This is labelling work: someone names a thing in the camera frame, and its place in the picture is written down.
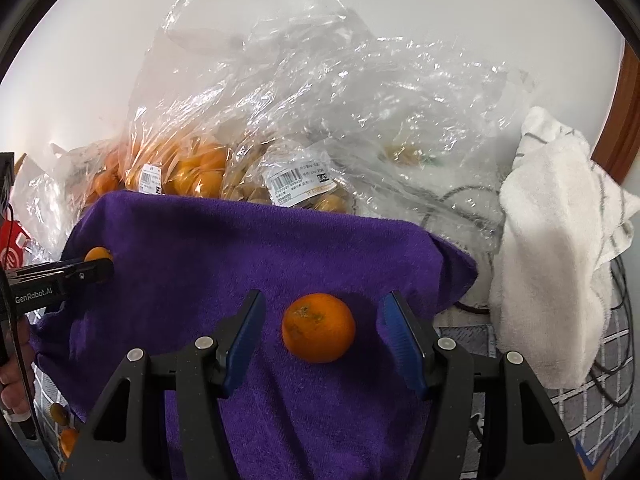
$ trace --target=purple towel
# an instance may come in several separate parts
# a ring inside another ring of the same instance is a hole
[[[33,337],[38,366],[82,419],[129,349],[176,351],[258,288],[262,340],[244,383],[220,401],[240,476],[406,477],[427,408],[396,373],[376,311],[397,289],[433,317],[473,283],[469,257],[407,222],[132,192],[100,199],[63,258],[94,246],[112,251],[114,278],[45,315]],[[283,311],[312,292],[337,296],[356,320],[353,346],[331,364],[302,362],[280,336]],[[174,404],[167,419],[179,456]]]

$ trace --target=barcode label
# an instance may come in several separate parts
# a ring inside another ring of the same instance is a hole
[[[292,207],[336,187],[326,166],[314,160],[293,162],[263,177],[271,201],[283,207]]]
[[[273,187],[276,191],[281,190],[285,186],[290,186],[290,184],[295,184],[297,181],[302,180],[302,174],[298,168],[294,168],[291,171],[287,171],[287,173],[281,174],[278,178],[273,181]]]
[[[162,195],[161,171],[157,166],[145,164],[140,171],[138,191],[148,195]]]

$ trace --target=silver screw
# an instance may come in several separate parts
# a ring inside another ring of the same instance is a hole
[[[524,361],[524,358],[522,357],[522,355],[518,354],[517,352],[508,352],[507,354],[507,361],[510,362],[512,365],[521,365],[522,362]]]
[[[206,350],[207,348],[211,348],[213,346],[213,339],[208,335],[199,337],[196,339],[196,348],[198,350]]]
[[[456,347],[456,342],[450,337],[441,337],[438,339],[438,346],[443,350],[453,350]]]
[[[134,348],[133,350],[129,350],[129,353],[127,354],[127,359],[132,363],[135,363],[136,361],[140,361],[140,359],[142,359],[144,354],[145,352],[142,349]]]

